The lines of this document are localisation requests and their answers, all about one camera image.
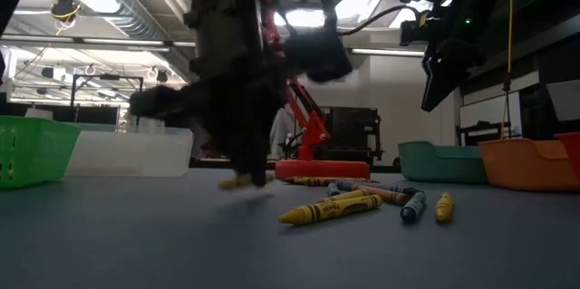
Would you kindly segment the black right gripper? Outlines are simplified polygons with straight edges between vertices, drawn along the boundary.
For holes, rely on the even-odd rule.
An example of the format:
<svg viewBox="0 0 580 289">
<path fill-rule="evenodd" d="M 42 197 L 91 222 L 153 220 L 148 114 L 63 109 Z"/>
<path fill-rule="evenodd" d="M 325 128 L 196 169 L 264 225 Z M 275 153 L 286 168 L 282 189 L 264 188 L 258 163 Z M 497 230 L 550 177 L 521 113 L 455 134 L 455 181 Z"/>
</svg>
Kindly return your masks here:
<svg viewBox="0 0 580 289">
<path fill-rule="evenodd" d="M 408 5 L 413 1 L 401 0 Z M 433 111 L 457 87 L 456 74 L 487 60 L 477 41 L 488 23 L 488 0 L 424 0 L 432 8 L 415 10 L 401 23 L 401 45 L 428 45 L 421 67 L 427 75 L 421 108 Z"/>
</svg>

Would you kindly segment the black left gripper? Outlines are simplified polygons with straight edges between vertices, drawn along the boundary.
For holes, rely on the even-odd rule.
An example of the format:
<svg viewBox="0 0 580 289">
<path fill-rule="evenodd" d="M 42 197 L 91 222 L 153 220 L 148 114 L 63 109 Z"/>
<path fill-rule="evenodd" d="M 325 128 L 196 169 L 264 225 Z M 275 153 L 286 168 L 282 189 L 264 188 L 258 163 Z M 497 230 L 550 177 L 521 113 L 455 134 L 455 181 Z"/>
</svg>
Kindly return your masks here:
<svg viewBox="0 0 580 289">
<path fill-rule="evenodd" d="M 240 14 L 212 31 L 198 29 L 198 39 L 198 56 L 189 61 L 198 80 L 177 90 L 157 85 L 135 93 L 130 113 L 156 120 L 220 120 L 219 138 L 234 170 L 221 185 L 242 185 L 251 176 L 253 185 L 264 186 L 270 132 L 281 108 L 281 77 L 272 64 L 279 40 L 274 10 Z M 251 128 L 249 120 L 256 120 Z"/>
</svg>

